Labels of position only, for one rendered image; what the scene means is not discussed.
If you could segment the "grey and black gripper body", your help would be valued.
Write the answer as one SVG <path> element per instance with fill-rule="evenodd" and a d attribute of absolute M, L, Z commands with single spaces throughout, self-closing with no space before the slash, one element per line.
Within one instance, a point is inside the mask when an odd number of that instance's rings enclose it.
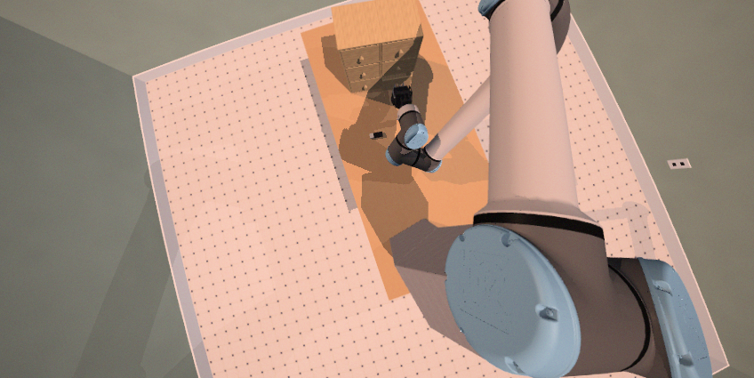
<path fill-rule="evenodd" d="M 397 96 L 395 95 L 395 93 L 397 94 Z M 412 98 L 413 92 L 412 92 L 412 89 L 411 89 L 410 85 L 409 85 L 409 89 L 408 89 L 407 85 L 406 86 L 395 87 L 394 88 L 394 95 L 396 97 L 396 99 L 395 99 L 395 104 L 396 104 L 395 108 L 397 108 L 398 110 L 401 108 L 401 106 L 404 106 L 406 104 L 412 104 L 412 101 L 410 101 L 410 96 Z M 407 101 L 406 98 L 409 99 L 409 101 Z M 405 100 L 405 101 L 403 101 L 403 100 Z M 396 103 L 396 101 L 397 101 L 397 103 Z"/>

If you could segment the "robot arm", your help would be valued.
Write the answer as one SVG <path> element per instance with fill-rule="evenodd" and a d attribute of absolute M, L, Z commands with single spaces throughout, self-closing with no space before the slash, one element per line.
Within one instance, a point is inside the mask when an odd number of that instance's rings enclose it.
<path fill-rule="evenodd" d="M 713 378 L 679 274 L 665 261 L 607 257 L 603 227 L 578 206 L 557 61 L 569 1 L 480 0 L 478 12 L 489 20 L 490 76 L 423 149 L 420 111 L 401 107 L 385 153 L 392 165 L 434 173 L 490 112 L 487 204 L 445 262 L 467 342 L 502 371 L 532 378 Z"/>

